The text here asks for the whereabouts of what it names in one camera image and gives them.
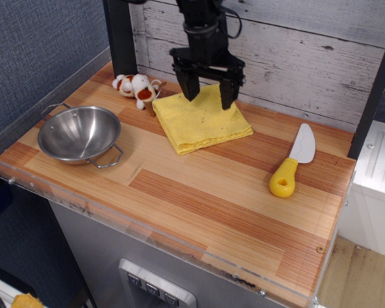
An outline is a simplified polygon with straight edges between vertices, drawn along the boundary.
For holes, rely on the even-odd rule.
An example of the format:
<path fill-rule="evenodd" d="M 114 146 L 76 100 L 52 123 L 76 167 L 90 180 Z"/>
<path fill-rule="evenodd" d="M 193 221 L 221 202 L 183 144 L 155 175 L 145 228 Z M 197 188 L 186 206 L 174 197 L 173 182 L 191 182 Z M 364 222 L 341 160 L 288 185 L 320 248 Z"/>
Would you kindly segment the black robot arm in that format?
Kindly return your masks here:
<path fill-rule="evenodd" d="M 188 47 L 173 48 L 173 70 L 179 86 L 189 101 L 200 92 L 199 78 L 219 82 L 221 106 L 231 107 L 244 84 L 245 63 L 228 50 L 228 40 L 241 34 L 228 33 L 227 15 L 239 17 L 235 11 L 224 7 L 221 1 L 177 1 L 184 16 L 183 28 Z"/>

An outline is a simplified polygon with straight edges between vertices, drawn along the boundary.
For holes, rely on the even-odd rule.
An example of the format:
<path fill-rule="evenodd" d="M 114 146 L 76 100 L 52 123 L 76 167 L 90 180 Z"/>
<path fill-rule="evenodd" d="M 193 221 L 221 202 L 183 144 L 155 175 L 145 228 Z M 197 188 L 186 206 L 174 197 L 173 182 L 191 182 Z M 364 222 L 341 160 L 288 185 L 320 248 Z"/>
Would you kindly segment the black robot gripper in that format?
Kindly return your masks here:
<path fill-rule="evenodd" d="M 228 50 L 228 35 L 219 27 L 186 27 L 187 47 L 170 50 L 173 69 L 186 99 L 200 92 L 200 78 L 219 82 L 221 106 L 228 110 L 244 83 L 245 63 Z"/>

